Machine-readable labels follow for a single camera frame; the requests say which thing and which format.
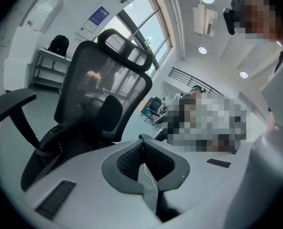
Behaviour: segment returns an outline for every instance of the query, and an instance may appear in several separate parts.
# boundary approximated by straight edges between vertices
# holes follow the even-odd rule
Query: air conditioner
[[[193,27],[198,34],[205,34],[213,37],[214,23],[217,20],[218,12],[205,9],[203,4],[193,7]]]

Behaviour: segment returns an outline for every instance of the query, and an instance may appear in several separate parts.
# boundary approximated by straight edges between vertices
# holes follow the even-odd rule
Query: black backpack
[[[69,39],[67,39],[65,36],[58,35],[55,37],[54,40],[51,41],[48,51],[54,52],[65,57],[69,44]]]

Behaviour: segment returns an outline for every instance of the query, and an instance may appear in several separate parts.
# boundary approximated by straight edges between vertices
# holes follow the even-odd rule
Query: pixelated area
[[[247,39],[277,40],[280,13],[269,0],[244,0],[234,15],[236,32],[245,33]]]
[[[246,111],[235,100],[181,99],[167,117],[167,142],[184,151],[234,153],[246,140]]]

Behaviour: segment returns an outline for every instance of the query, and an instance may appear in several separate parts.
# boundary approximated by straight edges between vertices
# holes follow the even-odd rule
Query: blue poster
[[[84,23],[83,28],[93,33],[96,28],[101,24],[101,22],[103,22],[103,20],[108,17],[109,14],[110,13],[107,12],[104,7],[100,7]]]
[[[109,14],[104,7],[100,7],[89,17],[89,20],[99,26]]]

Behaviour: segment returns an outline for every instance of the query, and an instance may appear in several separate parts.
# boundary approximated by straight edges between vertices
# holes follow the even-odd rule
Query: chair headrest
[[[107,29],[97,39],[105,51],[135,69],[145,72],[150,69],[152,54],[122,36],[114,29]]]

